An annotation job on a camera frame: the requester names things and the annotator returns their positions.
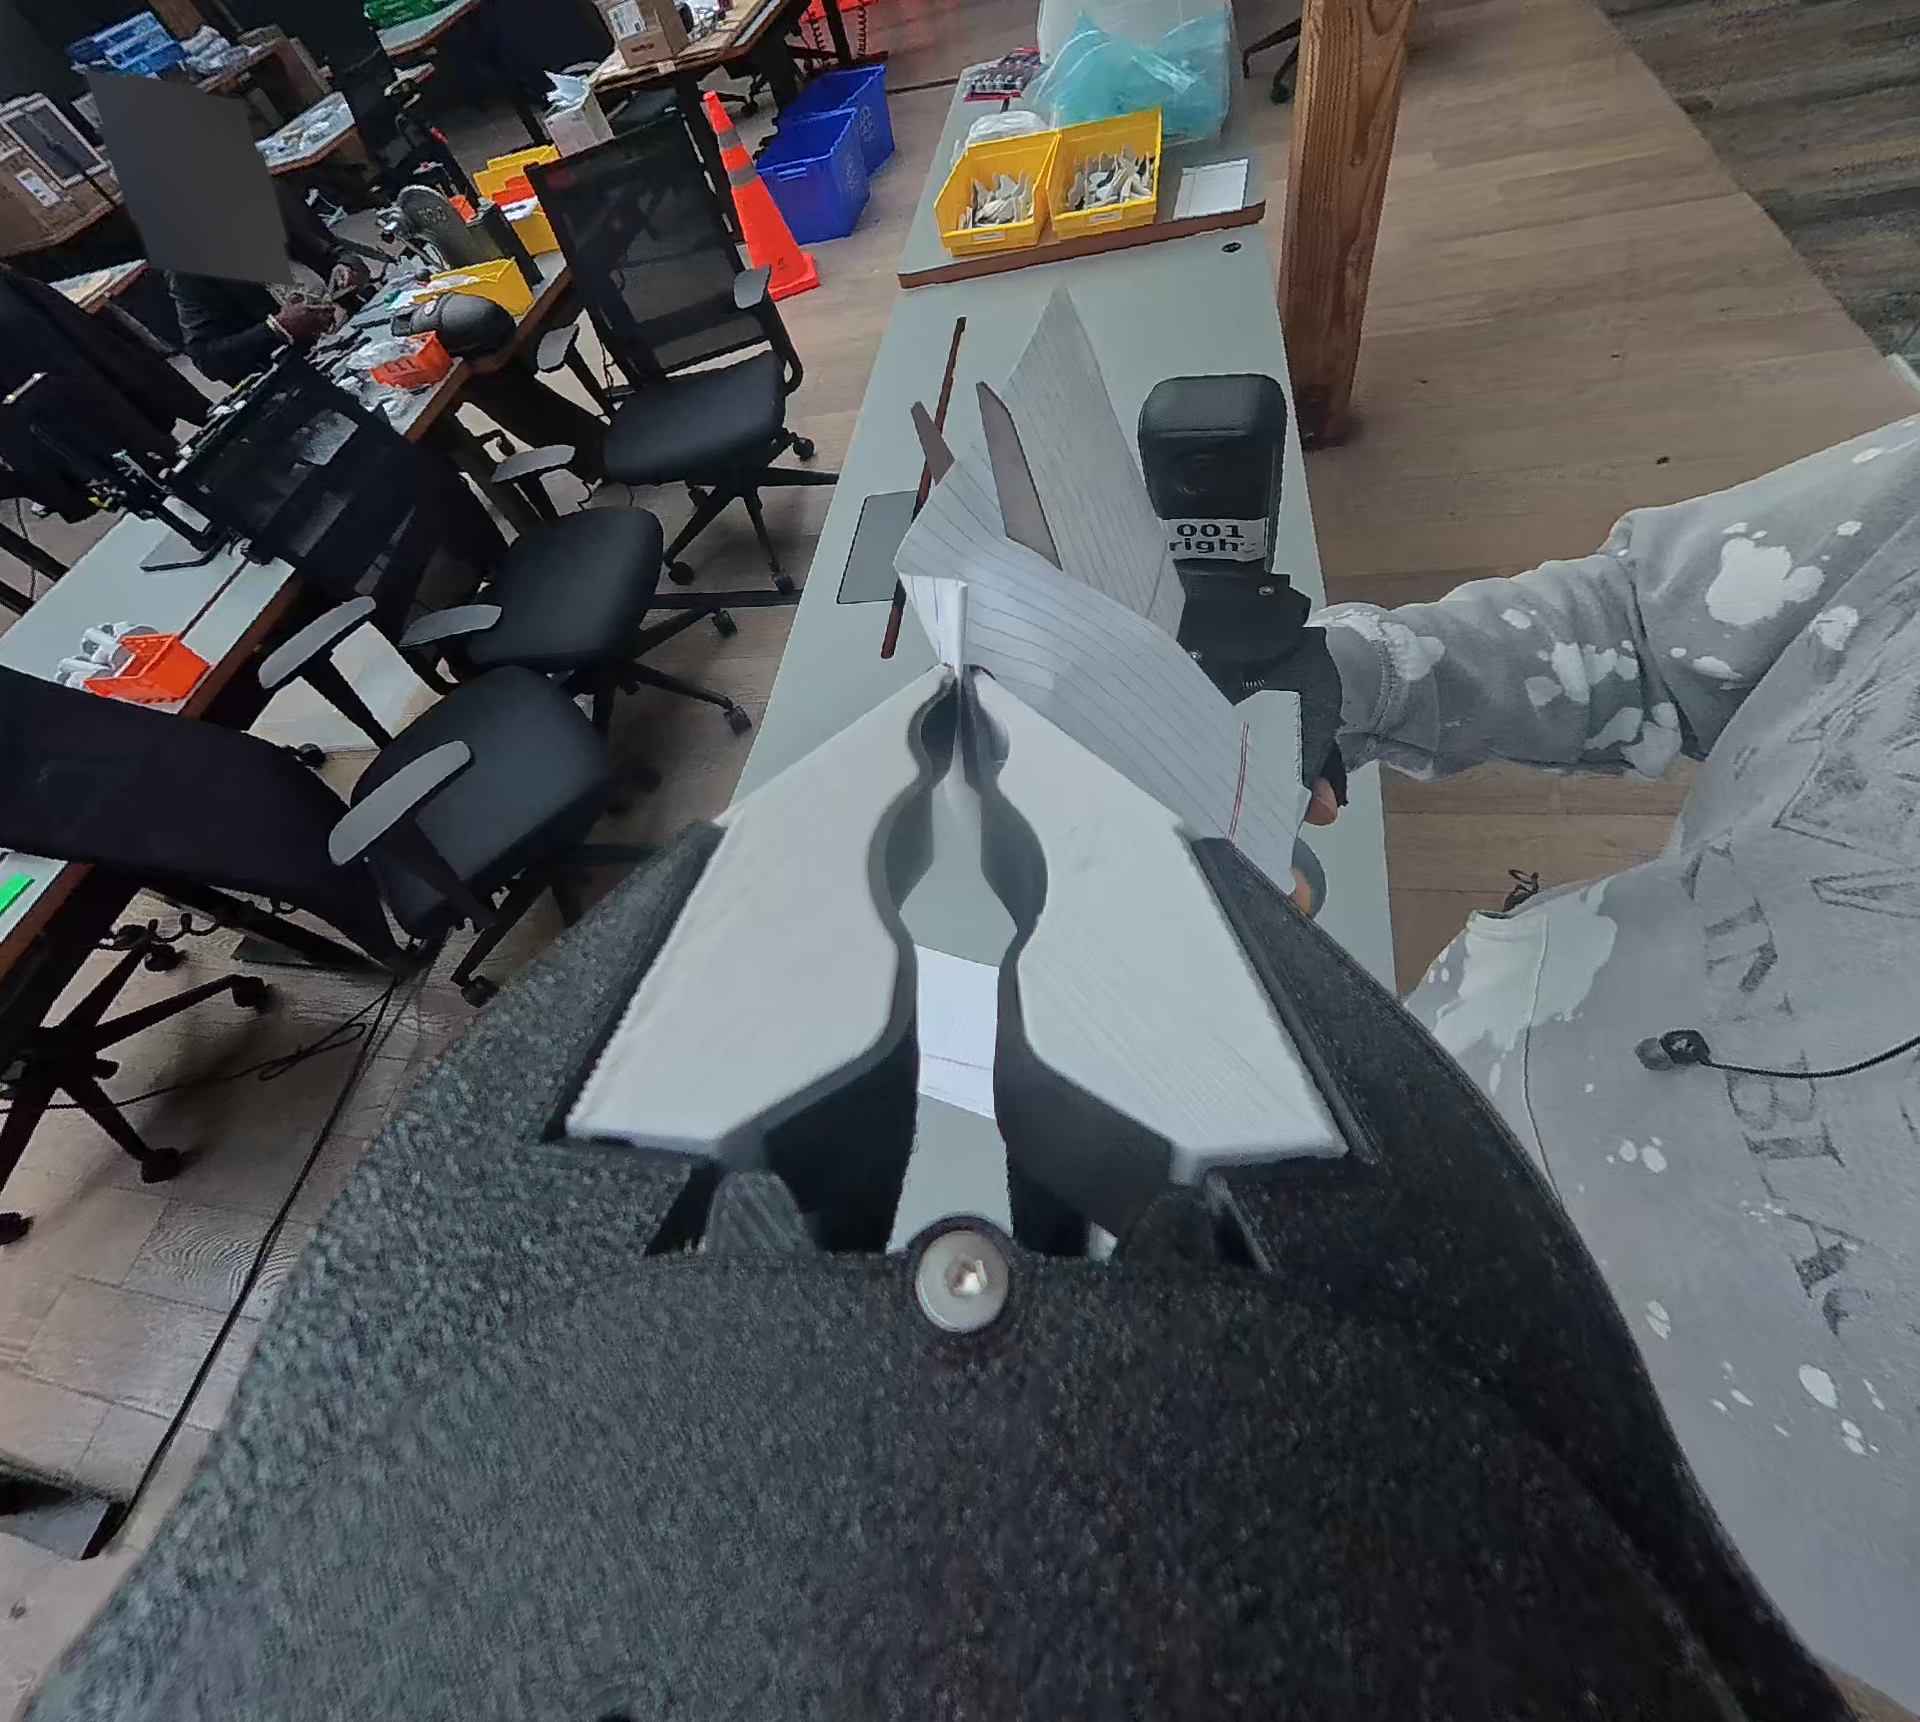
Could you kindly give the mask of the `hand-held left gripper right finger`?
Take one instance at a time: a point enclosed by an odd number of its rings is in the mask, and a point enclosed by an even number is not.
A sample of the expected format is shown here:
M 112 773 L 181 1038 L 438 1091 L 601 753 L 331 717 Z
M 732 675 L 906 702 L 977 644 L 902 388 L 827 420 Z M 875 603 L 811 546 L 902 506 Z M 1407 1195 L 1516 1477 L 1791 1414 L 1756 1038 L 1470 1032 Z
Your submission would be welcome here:
M 1014 924 L 994 1111 L 1035 1185 L 1192 1185 L 1348 1144 L 1180 818 L 969 677 L 979 870 Z

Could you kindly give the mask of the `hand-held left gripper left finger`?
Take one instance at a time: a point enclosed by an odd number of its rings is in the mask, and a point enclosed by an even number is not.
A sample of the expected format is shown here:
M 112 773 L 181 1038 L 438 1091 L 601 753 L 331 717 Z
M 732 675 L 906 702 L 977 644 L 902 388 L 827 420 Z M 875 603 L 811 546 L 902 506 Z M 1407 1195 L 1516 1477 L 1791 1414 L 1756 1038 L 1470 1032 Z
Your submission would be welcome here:
M 904 895 L 931 860 L 951 667 L 927 667 L 761 779 L 566 1111 L 573 1140 L 724 1171 L 900 1174 L 917 1121 Z

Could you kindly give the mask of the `grey and yellow scissors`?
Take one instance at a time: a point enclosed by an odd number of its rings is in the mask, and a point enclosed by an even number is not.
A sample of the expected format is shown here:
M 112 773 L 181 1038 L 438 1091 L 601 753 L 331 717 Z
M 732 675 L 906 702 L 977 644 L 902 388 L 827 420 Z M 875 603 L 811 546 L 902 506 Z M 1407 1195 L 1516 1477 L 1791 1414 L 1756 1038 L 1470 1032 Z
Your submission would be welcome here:
M 1061 568 L 1061 554 L 1046 520 L 1034 470 L 1010 405 L 985 381 L 975 383 L 975 397 L 999 533 L 1050 565 Z M 922 448 L 927 488 L 937 490 L 955 474 L 955 456 L 937 418 L 923 407 L 923 402 L 912 402 L 910 418 Z

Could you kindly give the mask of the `lined paper sheet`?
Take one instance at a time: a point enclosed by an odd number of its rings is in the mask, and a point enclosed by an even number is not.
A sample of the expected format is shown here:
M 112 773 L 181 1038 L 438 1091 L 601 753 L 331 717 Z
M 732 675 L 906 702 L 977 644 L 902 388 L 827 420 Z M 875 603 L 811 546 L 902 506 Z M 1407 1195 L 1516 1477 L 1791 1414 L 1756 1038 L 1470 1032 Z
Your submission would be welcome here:
M 1231 839 L 1238 706 L 1175 631 L 1180 578 L 1072 292 L 1056 287 L 997 396 L 1061 568 L 999 533 L 985 444 L 951 449 L 896 555 L 927 637 L 1035 709 L 1203 839 Z

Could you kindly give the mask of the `person's right hand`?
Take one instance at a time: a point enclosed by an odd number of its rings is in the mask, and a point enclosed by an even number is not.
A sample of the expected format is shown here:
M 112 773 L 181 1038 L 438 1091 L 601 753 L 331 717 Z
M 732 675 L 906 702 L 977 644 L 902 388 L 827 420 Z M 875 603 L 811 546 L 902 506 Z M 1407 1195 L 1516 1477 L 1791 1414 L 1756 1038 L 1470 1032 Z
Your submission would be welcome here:
M 1326 627 L 1300 629 L 1261 682 L 1235 709 L 1239 785 L 1230 838 L 1313 918 L 1326 904 L 1327 876 L 1305 829 L 1330 826 L 1348 802 L 1341 677 Z

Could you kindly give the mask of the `yellow parts bin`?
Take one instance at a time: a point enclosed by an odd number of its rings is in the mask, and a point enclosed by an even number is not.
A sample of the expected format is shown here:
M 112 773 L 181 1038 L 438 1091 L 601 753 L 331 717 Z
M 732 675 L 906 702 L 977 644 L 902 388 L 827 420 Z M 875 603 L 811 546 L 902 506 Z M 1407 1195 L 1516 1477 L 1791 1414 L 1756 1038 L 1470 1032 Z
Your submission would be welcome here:
M 502 211 L 529 258 L 560 250 L 560 238 L 547 221 L 529 176 L 529 170 L 556 163 L 560 158 L 561 149 L 557 146 L 544 143 L 493 156 L 471 171 L 471 186 L 477 195 Z
M 1082 241 L 1153 226 L 1160 161 L 1158 105 L 1061 126 L 1046 182 L 1054 235 Z
M 406 289 L 409 301 L 467 295 L 490 301 L 514 320 L 521 320 L 533 307 L 540 279 L 537 265 L 533 265 L 529 278 L 518 262 L 496 258 L 430 271 L 408 284 Z
M 937 241 L 949 258 L 1017 253 L 1041 244 L 1058 143 L 1059 132 L 1047 128 L 962 146 L 931 203 Z

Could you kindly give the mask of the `teal plastic bag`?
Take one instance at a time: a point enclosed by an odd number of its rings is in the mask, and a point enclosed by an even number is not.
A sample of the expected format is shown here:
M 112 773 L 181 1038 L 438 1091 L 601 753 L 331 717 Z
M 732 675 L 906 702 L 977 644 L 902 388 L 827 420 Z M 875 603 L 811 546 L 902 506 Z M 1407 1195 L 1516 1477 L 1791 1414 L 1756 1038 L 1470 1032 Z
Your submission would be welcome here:
M 1165 143 L 1217 138 L 1235 85 L 1231 1 L 1140 44 L 1085 12 L 1056 53 L 1047 53 L 1019 104 L 1043 126 L 1087 126 L 1158 110 Z

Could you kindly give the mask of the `blue recycling bin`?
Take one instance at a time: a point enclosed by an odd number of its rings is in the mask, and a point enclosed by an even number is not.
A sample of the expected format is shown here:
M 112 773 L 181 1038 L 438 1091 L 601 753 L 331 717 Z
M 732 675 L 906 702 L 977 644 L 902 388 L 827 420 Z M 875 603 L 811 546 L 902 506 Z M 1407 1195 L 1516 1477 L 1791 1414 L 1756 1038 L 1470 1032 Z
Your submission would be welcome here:
M 799 245 L 851 235 L 870 197 L 870 174 L 850 115 L 777 126 L 754 161 Z
M 875 174 L 896 149 L 886 92 L 888 67 L 890 59 L 875 53 L 861 55 L 848 67 L 813 73 L 779 108 L 779 129 L 833 115 L 851 118 L 863 170 Z

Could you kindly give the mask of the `person's grey splattered sweatshirt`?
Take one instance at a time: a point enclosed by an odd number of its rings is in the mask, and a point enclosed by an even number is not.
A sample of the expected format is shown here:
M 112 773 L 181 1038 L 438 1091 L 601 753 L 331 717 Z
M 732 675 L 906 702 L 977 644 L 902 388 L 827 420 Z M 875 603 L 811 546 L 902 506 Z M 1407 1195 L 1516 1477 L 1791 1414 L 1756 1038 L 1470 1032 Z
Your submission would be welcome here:
M 1647 1072 L 1700 1030 L 1846 1061 L 1918 1025 L 1916 418 L 1703 494 L 1806 596 L 1643 862 L 1476 913 L 1405 999 L 1633 1325 L 1693 1474 L 1812 1651 L 1916 1711 L 1916 1060 Z

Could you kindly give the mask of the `black mesh office chair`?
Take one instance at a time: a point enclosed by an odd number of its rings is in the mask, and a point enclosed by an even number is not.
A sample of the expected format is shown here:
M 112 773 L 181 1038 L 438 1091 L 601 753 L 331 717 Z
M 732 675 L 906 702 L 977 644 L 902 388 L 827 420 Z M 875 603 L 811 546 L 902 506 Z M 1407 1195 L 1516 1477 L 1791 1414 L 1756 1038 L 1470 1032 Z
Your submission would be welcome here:
M 693 580 L 684 550 L 742 506 L 773 596 L 795 597 L 802 588 L 768 533 L 761 494 L 838 477 L 813 467 L 813 441 L 790 423 L 799 352 L 769 270 L 744 263 L 684 118 L 664 108 L 606 143 L 533 163 L 529 176 L 573 292 L 623 380 L 596 475 L 690 492 L 690 516 L 665 547 L 676 584 Z

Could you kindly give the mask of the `black monitor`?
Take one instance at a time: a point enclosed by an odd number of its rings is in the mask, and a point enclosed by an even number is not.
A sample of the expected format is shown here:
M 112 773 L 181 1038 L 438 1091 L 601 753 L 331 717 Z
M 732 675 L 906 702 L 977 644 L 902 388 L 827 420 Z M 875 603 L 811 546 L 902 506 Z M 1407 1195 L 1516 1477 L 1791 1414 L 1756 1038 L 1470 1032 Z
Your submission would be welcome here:
M 258 561 L 299 557 L 338 527 L 367 536 L 378 516 L 409 513 L 420 486 L 417 448 L 292 352 L 227 396 L 161 477 L 175 509 Z

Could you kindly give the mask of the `cardboard box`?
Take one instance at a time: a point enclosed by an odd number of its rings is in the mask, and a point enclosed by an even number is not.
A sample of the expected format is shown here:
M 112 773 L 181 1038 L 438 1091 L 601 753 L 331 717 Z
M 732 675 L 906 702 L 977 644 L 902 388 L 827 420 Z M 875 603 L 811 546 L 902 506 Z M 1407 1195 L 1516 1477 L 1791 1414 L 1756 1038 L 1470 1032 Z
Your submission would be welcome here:
M 653 71 L 691 51 L 693 35 L 678 0 L 593 0 L 612 53 L 612 71 Z

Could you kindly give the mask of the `wooden post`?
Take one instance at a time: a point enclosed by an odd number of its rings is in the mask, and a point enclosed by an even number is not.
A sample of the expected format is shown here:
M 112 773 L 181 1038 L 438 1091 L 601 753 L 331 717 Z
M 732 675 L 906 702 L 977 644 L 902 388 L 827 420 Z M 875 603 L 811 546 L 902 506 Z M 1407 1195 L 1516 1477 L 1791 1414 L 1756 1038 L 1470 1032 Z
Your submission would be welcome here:
M 1302 4 L 1275 304 L 1305 452 L 1348 437 L 1417 4 Z

